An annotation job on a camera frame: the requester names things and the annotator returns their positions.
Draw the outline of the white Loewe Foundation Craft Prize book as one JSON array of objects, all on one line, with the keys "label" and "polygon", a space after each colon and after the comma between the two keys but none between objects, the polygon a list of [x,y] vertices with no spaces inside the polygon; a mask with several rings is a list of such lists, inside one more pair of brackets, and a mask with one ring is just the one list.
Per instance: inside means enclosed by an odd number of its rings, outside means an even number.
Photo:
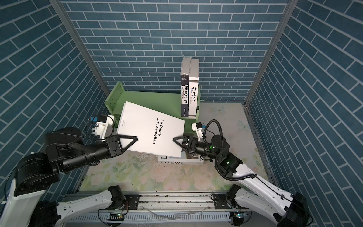
[{"label": "white Loewe Foundation Craft Prize book", "polygon": [[203,165],[204,161],[200,156],[190,157],[182,156],[181,158],[158,156],[158,162],[161,164],[178,164],[178,165]]}]

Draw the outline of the white La Dame aux camelias book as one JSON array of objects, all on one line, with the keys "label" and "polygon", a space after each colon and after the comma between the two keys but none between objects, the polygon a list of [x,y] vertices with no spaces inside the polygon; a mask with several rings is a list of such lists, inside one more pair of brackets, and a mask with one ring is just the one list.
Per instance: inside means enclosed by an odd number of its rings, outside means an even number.
[{"label": "white La Dame aux camelias book", "polygon": [[118,135],[136,136],[130,151],[180,158],[182,149],[173,138],[183,136],[185,121],[131,102],[126,102]]}]

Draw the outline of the green two-tier shelf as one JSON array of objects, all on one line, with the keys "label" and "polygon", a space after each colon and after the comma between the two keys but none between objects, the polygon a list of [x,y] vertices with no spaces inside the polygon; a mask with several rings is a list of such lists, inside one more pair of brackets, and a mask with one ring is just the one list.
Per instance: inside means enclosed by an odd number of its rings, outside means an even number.
[{"label": "green two-tier shelf", "polygon": [[199,111],[197,111],[196,119],[189,119],[181,116],[181,94],[126,91],[123,84],[119,81],[105,100],[108,111],[116,118],[116,124],[119,123],[123,106],[127,101],[183,119],[185,121],[185,134],[193,134],[192,123],[199,121]]}]

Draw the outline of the large white black-spine book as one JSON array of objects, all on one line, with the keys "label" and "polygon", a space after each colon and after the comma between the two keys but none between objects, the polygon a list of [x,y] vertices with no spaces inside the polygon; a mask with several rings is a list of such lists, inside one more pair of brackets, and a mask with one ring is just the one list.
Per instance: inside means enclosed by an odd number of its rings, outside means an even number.
[{"label": "large white black-spine book", "polygon": [[191,59],[189,76],[189,118],[196,119],[199,94],[199,59]]}]

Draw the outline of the Chinese book with man portrait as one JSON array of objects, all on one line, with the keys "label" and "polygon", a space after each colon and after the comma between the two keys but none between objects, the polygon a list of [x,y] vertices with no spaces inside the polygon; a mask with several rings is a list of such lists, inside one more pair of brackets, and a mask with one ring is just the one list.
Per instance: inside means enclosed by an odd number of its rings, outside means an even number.
[{"label": "Chinese book with man portrait", "polygon": [[181,66],[181,116],[189,116],[189,78],[191,57],[184,57]]}]

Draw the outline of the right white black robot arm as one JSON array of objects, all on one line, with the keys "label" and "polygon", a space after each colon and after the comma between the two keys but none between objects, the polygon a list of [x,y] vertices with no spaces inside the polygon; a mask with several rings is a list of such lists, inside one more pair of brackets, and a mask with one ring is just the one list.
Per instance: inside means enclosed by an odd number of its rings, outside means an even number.
[{"label": "right white black robot arm", "polygon": [[220,176],[235,182],[226,195],[230,207],[249,208],[279,227],[312,224],[307,199],[301,193],[291,194],[260,177],[229,151],[230,145],[223,136],[213,136],[210,143],[193,136],[175,137],[173,141],[185,153],[213,160]]}]

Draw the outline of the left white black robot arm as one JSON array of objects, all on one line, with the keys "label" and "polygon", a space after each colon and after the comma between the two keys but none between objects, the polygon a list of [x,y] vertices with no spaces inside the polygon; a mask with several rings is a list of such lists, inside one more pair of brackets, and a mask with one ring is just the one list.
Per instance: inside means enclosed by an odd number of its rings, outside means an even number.
[{"label": "left white black robot arm", "polygon": [[22,158],[12,179],[6,203],[1,212],[3,227],[58,227],[82,214],[98,210],[118,210],[127,205],[119,186],[110,186],[93,196],[68,202],[42,201],[41,197],[60,173],[83,166],[98,165],[104,159],[123,154],[123,135],[110,135],[85,145],[79,129],[68,127],[45,135],[45,151]]}]

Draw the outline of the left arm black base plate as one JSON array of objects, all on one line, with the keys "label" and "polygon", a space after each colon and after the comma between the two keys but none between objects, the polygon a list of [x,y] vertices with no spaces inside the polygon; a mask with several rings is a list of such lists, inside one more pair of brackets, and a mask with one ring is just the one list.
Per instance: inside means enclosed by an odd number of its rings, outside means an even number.
[{"label": "left arm black base plate", "polygon": [[122,208],[122,210],[135,211],[138,209],[138,205],[140,202],[139,194],[126,194],[125,199],[128,201],[128,202],[125,202],[125,204],[128,204],[128,208],[126,208],[126,206],[124,205],[124,208]]}]

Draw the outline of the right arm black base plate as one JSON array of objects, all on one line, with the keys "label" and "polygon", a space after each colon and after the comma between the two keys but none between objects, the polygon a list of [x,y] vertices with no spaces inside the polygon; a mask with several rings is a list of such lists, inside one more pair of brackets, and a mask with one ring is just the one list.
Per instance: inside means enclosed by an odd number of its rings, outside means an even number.
[{"label": "right arm black base plate", "polygon": [[211,194],[211,200],[214,203],[214,207],[216,210],[226,210],[230,209],[225,194]]}]

